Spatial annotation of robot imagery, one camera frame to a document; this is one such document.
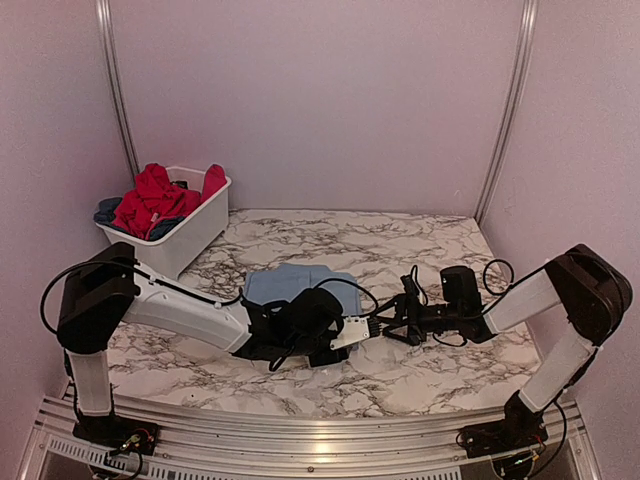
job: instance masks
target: folded blue fabric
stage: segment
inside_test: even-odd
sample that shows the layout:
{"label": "folded blue fabric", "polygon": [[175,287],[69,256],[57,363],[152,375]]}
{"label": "folded blue fabric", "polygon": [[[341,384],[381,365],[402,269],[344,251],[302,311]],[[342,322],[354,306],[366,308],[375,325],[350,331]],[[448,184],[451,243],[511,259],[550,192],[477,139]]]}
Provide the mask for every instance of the folded blue fabric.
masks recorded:
{"label": "folded blue fabric", "polygon": [[[357,283],[348,273],[333,272],[325,265],[292,265],[285,263],[275,270],[250,272],[244,295],[254,303],[263,305],[275,300],[290,302],[305,288],[316,286],[327,278],[341,278]],[[322,288],[331,292],[342,304],[344,315],[361,315],[359,291],[352,285],[327,282]]]}

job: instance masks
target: marble surface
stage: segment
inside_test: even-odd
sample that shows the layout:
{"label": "marble surface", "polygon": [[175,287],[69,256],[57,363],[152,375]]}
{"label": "marble surface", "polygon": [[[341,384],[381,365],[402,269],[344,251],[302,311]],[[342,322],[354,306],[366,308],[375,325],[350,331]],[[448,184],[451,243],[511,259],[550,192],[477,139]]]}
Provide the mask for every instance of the marble surface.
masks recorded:
{"label": "marble surface", "polygon": [[[231,298],[248,271],[285,262],[323,264],[351,273],[384,301],[401,292],[400,275],[417,264],[420,283],[436,302],[440,269],[463,264],[482,272],[491,258],[475,221],[463,217],[248,210],[232,213],[227,231],[180,281]],[[371,304],[362,299],[367,310]],[[123,325],[112,338],[109,363],[121,395],[231,412],[375,417],[502,405],[539,359],[520,325],[464,348],[432,338],[409,347],[379,337],[339,365],[310,369],[304,358],[292,358],[269,373],[266,362],[237,359],[163,330]]]}

